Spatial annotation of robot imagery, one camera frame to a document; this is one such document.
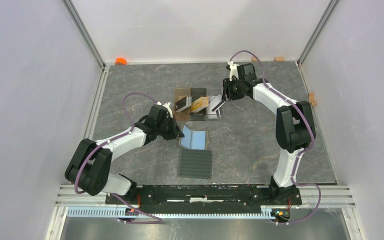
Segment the white blue credit card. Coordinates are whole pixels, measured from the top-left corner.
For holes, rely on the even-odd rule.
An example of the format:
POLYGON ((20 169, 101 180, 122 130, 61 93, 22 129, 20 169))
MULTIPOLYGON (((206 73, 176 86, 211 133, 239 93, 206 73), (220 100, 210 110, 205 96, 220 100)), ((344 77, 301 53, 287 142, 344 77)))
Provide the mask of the white blue credit card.
POLYGON ((209 105, 208 112, 215 113, 219 108, 221 108, 225 104, 225 100, 221 94, 218 95, 210 95, 209 96, 209 105))

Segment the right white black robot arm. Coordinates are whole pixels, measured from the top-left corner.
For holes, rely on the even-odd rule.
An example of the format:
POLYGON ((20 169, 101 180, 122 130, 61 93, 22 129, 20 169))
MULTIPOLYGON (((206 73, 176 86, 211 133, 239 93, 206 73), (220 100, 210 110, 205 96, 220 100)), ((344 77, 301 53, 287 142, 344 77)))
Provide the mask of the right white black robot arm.
POLYGON ((222 81, 222 100, 249 97, 275 114, 275 138, 281 148, 275 173, 270 179, 268 198, 282 204, 296 190, 296 172, 302 156, 316 138, 314 117, 308 101, 296 101, 258 78, 252 63, 226 66, 229 77, 222 81))

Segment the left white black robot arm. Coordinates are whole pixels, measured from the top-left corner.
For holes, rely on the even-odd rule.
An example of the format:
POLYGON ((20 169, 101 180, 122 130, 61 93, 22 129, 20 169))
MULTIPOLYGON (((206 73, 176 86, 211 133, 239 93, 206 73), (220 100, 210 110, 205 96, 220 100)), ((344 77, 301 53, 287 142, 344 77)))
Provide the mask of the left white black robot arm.
POLYGON ((95 196, 101 192, 117 194, 125 204, 137 198, 134 182, 121 174, 110 173, 112 161, 123 154, 154 141, 158 136, 170 141, 183 138, 170 103, 154 104, 149 113, 133 128, 118 135, 93 141, 83 139, 68 164, 64 177, 77 186, 78 192, 95 196))

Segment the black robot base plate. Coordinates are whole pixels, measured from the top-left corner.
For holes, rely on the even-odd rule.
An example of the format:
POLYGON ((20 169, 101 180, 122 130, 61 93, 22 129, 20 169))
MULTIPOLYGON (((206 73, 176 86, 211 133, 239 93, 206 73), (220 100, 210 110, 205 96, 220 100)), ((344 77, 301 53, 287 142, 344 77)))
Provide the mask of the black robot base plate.
POLYGON ((300 206, 295 186, 276 192, 257 184, 138 185, 123 199, 148 214, 258 214, 262 206, 300 206))

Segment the grey blue card holder wallet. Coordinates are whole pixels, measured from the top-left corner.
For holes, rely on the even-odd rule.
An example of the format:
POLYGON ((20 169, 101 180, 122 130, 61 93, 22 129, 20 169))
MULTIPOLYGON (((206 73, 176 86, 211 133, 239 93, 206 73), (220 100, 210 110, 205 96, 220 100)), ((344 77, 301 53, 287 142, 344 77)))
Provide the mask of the grey blue card holder wallet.
POLYGON ((208 150, 209 135, 204 130, 192 130, 187 125, 181 126, 184 137, 179 139, 179 145, 187 150, 208 150))

